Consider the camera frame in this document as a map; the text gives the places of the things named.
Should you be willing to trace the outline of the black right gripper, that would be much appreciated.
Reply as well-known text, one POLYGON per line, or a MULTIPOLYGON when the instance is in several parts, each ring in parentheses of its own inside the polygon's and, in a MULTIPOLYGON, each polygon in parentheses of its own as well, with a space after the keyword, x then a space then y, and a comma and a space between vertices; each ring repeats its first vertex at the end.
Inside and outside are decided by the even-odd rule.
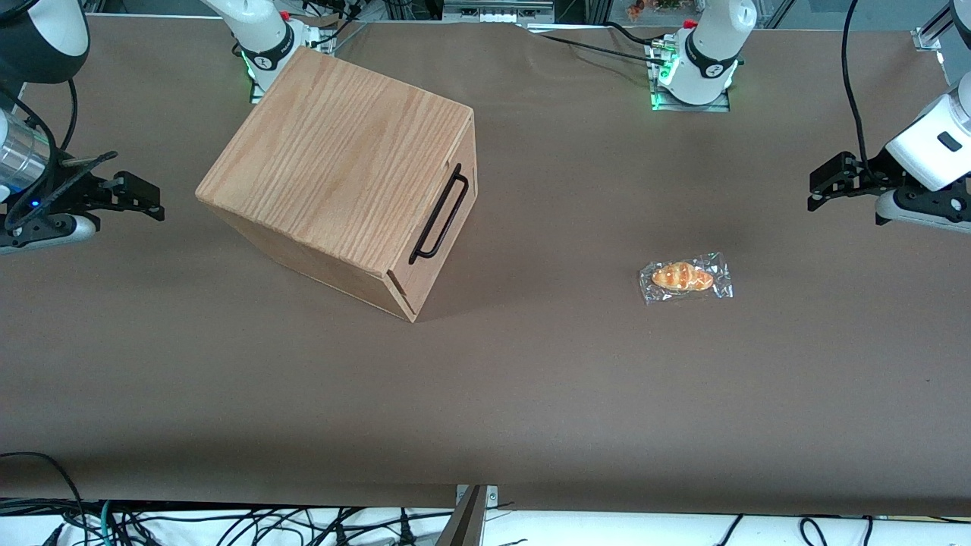
MULTIPOLYGON (((62 168, 82 168, 100 165, 117 158, 116 151, 108 151, 94 158, 63 158, 62 168)), ((142 177, 130 172, 117 172, 104 179, 96 175, 48 175, 31 186, 14 193, 8 202, 8 228, 28 227, 52 215, 82 218, 94 228, 101 227, 99 210, 116 212, 118 207, 148 215, 156 221, 165 220, 161 191, 142 177)))

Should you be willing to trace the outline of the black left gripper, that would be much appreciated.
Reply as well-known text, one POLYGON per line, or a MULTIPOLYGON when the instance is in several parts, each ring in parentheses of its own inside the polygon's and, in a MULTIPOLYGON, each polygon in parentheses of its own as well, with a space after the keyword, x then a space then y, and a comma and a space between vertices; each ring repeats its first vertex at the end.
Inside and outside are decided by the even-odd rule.
POLYGON ((837 198, 883 196, 901 189, 905 193, 912 191, 912 177, 888 149, 881 149, 874 158, 861 159, 859 166, 852 152, 840 152, 810 174, 812 192, 807 198, 807 211, 819 210, 837 198), (857 187, 850 187, 856 177, 857 187))

